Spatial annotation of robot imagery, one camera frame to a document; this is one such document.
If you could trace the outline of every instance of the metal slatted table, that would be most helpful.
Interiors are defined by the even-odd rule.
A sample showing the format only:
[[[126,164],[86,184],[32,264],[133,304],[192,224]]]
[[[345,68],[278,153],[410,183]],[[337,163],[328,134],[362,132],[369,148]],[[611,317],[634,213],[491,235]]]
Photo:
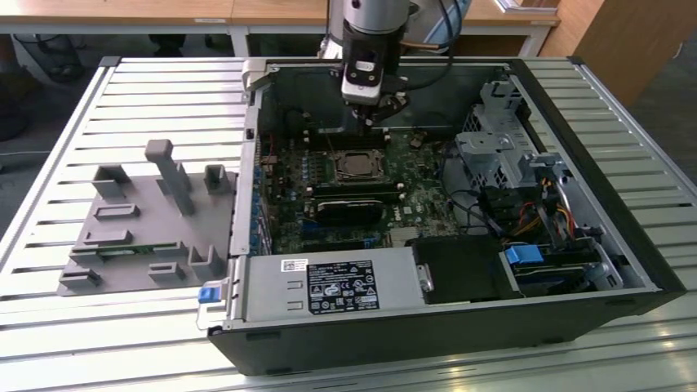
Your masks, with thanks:
[[[142,148],[169,138],[188,172],[238,167],[240,59],[124,59],[98,68],[0,242],[0,390],[651,390],[697,381],[697,198],[583,66],[526,60],[689,293],[546,347],[249,378],[196,328],[197,288],[61,298],[68,250],[101,163],[154,174]],[[547,149],[554,140],[533,125]]]

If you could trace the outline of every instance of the green circuit board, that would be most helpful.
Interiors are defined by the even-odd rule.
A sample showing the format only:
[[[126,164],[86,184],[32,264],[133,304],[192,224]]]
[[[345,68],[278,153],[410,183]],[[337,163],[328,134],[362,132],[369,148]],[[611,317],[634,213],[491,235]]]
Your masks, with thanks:
[[[341,152],[312,152],[290,145],[278,153],[272,173],[276,182],[266,192],[270,196],[274,254],[306,252],[308,246],[326,243],[355,245],[359,242],[363,248],[391,247],[395,244],[390,241],[389,233],[395,228],[414,228],[418,236],[423,237],[457,233],[458,224],[446,206],[437,176],[442,142],[423,143],[419,148],[414,148],[409,144],[414,140],[414,133],[390,132],[386,148],[373,151],[381,156],[379,178],[385,182],[403,184],[405,199],[385,205],[382,218],[370,227],[316,229],[316,222],[306,218],[306,187],[340,182],[334,157]]]

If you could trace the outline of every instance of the blue latch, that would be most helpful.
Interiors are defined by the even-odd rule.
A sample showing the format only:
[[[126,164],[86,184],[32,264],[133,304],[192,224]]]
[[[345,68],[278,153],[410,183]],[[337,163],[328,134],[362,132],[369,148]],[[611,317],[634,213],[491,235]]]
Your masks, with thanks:
[[[541,263],[545,261],[537,245],[513,245],[505,250],[509,264]]]
[[[213,304],[220,302],[220,287],[201,287],[198,290],[198,303]]]

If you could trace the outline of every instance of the cpu socket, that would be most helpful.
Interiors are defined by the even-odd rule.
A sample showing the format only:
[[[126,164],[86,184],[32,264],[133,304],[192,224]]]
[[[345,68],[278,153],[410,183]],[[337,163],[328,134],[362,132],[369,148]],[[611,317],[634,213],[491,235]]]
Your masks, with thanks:
[[[383,179],[383,155],[377,150],[340,151],[333,157],[337,181],[354,183]]]

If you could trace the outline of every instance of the warning label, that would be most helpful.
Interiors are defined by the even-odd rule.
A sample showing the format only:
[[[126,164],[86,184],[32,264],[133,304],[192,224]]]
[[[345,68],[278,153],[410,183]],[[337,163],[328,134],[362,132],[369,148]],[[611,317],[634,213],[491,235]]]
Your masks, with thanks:
[[[306,294],[313,314],[379,309],[371,261],[308,264]]]

